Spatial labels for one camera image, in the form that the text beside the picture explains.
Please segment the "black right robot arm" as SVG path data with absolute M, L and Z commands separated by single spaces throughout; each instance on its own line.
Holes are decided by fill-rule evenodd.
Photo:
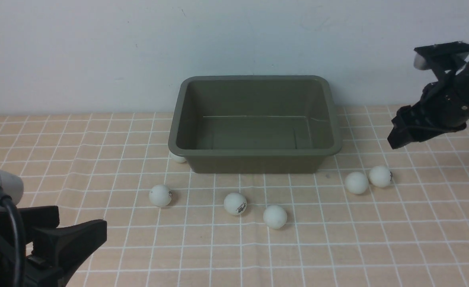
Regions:
M 424 87 L 417 103 L 396 112 L 387 138 L 392 149 L 463 131 L 469 120 L 469 43 L 433 44 L 414 51 L 414 67 L 433 71 L 437 80 Z

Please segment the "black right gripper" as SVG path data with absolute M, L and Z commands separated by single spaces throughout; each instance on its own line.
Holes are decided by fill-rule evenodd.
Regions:
M 469 71 L 445 77 L 440 83 L 443 86 L 428 91 L 419 106 L 398 109 L 387 137 L 392 149 L 466 128 L 469 120 Z

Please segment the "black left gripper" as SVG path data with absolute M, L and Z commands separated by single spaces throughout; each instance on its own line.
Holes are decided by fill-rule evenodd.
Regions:
M 107 222 L 88 222 L 57 228 L 57 206 L 21 208 L 26 234 L 25 287 L 65 287 L 79 267 L 107 241 Z M 15 268 L 14 235 L 10 217 L 0 211 L 0 287 L 12 287 Z

